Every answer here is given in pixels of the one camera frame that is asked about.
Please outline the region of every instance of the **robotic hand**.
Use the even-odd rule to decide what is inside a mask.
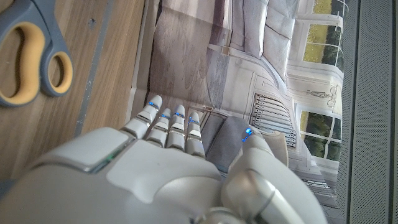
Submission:
[[[326,223],[316,198],[255,128],[223,182],[197,113],[155,96],[121,130],[96,129],[37,159],[0,202],[2,223]]]

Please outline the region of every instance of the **window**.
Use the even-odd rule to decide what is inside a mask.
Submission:
[[[302,111],[300,135],[312,156],[339,161],[341,151],[341,120]]]
[[[348,11],[347,0],[315,0],[313,5],[314,14],[328,14],[344,18]]]
[[[303,60],[334,65],[343,71],[341,33],[339,26],[311,24]]]

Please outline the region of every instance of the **wooden table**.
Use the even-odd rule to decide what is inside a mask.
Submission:
[[[12,0],[0,1],[0,11]],[[58,0],[55,17],[72,56],[74,81],[63,97],[39,93],[20,108],[0,107],[0,180],[18,178],[41,154],[88,131],[124,124],[144,0]],[[23,35],[0,45],[0,90],[17,90]],[[56,82],[60,69],[53,60]]]

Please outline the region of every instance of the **robot finger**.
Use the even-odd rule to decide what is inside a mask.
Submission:
[[[155,144],[159,147],[164,147],[167,139],[167,134],[169,131],[169,122],[171,119],[171,111],[166,108],[163,113],[157,119],[156,124],[150,131],[147,137],[147,141]]]
[[[243,153],[250,148],[258,148],[264,151],[269,152],[270,154],[274,155],[268,146],[268,143],[262,137],[262,134],[257,128],[250,127],[247,128],[246,131],[243,133]]]
[[[196,112],[192,112],[189,116],[185,152],[193,156],[205,158],[205,150],[201,142],[199,115]]]
[[[150,124],[155,120],[155,116],[162,106],[162,102],[160,96],[156,95],[153,97],[135,118],[124,125],[122,130],[129,132],[137,139],[142,139]]]
[[[184,119],[185,108],[182,105],[175,107],[170,123],[169,137],[166,148],[174,148],[184,151]]]

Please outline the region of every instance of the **yellow scissor handle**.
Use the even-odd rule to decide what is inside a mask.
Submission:
[[[24,43],[21,51],[19,75],[21,84],[14,96],[7,97],[1,93],[0,103],[6,106],[22,106],[31,102],[40,88],[40,59],[44,50],[45,38],[42,30],[31,22],[17,23],[8,34],[20,28],[24,33]]]
[[[61,84],[59,84],[58,86],[54,86],[52,82],[49,82],[49,84],[51,85],[53,91],[62,95],[69,90],[70,85],[72,84],[72,79],[73,79],[72,61],[70,60],[69,55],[65,52],[57,52],[52,56],[52,59],[54,57],[58,57],[62,62],[62,67],[63,67],[62,81]]]

